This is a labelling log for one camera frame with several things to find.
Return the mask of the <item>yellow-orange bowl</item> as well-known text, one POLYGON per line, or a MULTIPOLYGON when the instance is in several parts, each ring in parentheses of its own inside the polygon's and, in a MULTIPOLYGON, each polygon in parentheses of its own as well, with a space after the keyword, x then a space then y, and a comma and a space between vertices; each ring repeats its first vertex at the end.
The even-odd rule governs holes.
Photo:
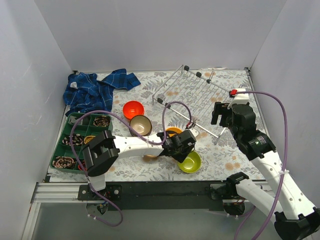
POLYGON ((172 137, 174 135, 180 134, 183 131, 178 127, 168 127, 165 129, 166 135, 172 137))

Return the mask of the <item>lime green bowl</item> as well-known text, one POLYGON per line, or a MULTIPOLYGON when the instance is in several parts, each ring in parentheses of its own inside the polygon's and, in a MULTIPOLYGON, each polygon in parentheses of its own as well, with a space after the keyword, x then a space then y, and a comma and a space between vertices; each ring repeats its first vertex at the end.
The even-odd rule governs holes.
POLYGON ((178 162, 177 165, 179 169, 184 173, 193 174, 200 169, 201 163, 202 160, 200 155, 197 152, 193 151, 187 155, 182 163, 178 162))

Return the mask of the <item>beige bowl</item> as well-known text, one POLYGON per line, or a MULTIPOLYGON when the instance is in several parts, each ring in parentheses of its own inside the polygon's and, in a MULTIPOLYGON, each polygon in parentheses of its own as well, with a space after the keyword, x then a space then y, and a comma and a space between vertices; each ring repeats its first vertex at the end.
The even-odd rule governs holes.
POLYGON ((147 155, 144 155, 143 158, 144 158, 144 159, 156 159, 156 158, 158 158, 158 156, 148 155, 148 154, 147 154, 147 155))

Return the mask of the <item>black bowl with gold rim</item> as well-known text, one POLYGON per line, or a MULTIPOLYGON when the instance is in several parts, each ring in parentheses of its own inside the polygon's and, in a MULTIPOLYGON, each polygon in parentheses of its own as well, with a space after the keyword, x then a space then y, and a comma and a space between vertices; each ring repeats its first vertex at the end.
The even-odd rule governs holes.
POLYGON ((142 136, 149 136, 153 128, 150 119, 144 115, 134 116, 129 125, 142 136))

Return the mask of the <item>red-orange bowl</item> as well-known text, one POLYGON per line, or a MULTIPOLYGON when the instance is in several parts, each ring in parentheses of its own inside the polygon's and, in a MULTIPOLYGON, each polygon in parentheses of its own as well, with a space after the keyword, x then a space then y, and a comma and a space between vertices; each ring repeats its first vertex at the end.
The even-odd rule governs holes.
POLYGON ((124 117, 131 120, 135 116, 144 115, 145 108, 139 101, 132 100, 124 104, 122 111, 124 117))

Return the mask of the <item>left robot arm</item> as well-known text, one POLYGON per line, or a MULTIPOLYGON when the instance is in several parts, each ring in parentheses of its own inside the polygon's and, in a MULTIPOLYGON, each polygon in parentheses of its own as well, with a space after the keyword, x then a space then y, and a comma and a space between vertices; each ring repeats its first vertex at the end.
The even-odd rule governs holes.
POLYGON ((104 130, 82 148, 82 155, 87 170, 88 182, 91 184, 89 194, 95 200, 106 196, 105 173, 118 159, 135 156, 166 156, 183 163, 188 154, 194 150, 199 132, 186 129, 169 136, 172 131, 149 135, 146 140, 139 137, 122 137, 112 135, 104 130))

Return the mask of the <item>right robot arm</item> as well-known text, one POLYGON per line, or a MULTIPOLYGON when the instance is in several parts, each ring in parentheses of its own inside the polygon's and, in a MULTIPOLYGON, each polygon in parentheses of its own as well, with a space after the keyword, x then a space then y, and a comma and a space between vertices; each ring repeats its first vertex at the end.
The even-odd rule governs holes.
POLYGON ((271 222, 283 240, 302 240, 320 229, 320 209, 300 190, 283 163, 270 138, 257 129, 256 115, 246 104, 216 102, 211 124, 219 124, 231 132, 237 147, 264 176, 272 191, 270 196, 253 184, 244 173, 227 178, 227 195, 249 200, 271 222))

